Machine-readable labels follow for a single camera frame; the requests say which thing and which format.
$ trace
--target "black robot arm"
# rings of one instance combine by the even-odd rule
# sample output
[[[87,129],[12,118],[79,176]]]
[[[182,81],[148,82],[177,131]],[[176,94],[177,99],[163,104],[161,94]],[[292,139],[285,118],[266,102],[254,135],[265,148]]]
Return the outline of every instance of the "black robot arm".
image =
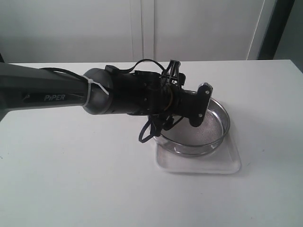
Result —
[[[33,69],[0,63],[0,120],[13,110],[81,105],[90,114],[147,115],[139,141],[146,142],[171,129],[174,116],[201,125],[213,88],[204,83],[197,92],[182,88],[180,62],[170,61],[162,73],[120,70],[107,65],[83,76],[58,68]],[[143,138],[150,126],[150,134]]]

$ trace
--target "white table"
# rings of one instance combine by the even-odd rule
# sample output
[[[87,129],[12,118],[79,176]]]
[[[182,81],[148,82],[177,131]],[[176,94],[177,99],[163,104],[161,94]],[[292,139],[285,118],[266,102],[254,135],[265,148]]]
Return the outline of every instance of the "white table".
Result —
[[[23,65],[84,73],[105,63]],[[290,61],[183,62],[180,71],[186,89],[207,81],[224,103],[238,173],[163,172],[153,141],[138,141],[145,117],[15,111],[0,123],[0,226],[301,227],[303,74]]]

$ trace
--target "sieve rim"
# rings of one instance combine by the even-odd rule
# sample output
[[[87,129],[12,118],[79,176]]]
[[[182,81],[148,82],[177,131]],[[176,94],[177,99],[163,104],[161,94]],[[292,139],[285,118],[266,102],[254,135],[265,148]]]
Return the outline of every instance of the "sieve rim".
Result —
[[[231,120],[229,118],[229,115],[228,115],[226,109],[217,100],[215,100],[214,98],[210,98],[210,99],[223,110],[223,112],[226,114],[226,117],[227,117],[227,120],[228,120],[225,132],[223,133],[223,135],[220,138],[216,139],[215,141],[213,141],[211,143],[206,143],[206,144],[201,144],[201,145],[190,145],[190,144],[183,144],[183,143],[175,142],[174,140],[172,140],[170,138],[167,138],[166,136],[162,135],[162,133],[161,133],[160,136],[163,137],[166,140],[169,140],[170,142],[173,142],[174,144],[178,144],[178,145],[185,146],[185,147],[191,147],[191,148],[207,147],[207,146],[211,146],[211,145],[213,145],[213,144],[215,144],[215,143],[223,140],[224,137],[226,136],[226,134],[228,133],[229,128],[231,126]]]

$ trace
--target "mesh strainer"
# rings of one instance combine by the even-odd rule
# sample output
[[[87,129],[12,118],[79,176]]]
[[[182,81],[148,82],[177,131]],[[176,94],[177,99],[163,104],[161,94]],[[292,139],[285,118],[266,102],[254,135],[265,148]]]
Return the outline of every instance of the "mesh strainer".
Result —
[[[223,141],[230,127],[230,118],[216,100],[210,100],[204,121],[199,127],[192,127],[184,118],[175,127],[162,131],[155,137],[164,149],[184,157],[206,155],[214,151]]]

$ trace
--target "white wall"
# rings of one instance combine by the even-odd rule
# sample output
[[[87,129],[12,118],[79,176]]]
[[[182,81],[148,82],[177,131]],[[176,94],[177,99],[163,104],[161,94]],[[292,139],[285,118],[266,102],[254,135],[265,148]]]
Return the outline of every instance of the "white wall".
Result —
[[[275,59],[290,59],[303,72],[303,1],[296,0],[289,15]]]
[[[255,59],[275,0],[3,0],[7,62]]]

